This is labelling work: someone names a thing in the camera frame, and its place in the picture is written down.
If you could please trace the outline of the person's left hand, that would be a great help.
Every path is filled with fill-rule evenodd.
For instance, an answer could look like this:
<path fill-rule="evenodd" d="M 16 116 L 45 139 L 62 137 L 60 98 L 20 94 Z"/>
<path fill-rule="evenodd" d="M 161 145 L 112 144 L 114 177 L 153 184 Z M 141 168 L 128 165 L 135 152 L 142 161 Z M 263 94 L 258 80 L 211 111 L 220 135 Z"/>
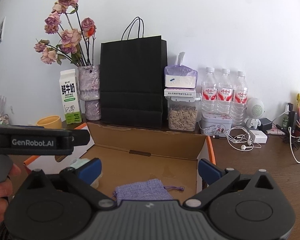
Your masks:
<path fill-rule="evenodd" d="M 17 165 L 13 164 L 6 180 L 0 183 L 0 223 L 3 222 L 4 214 L 8 207 L 8 201 L 6 200 L 6 198 L 11 196 L 13 193 L 13 185 L 10 177 L 18 176 L 20 174 L 21 169 Z"/>

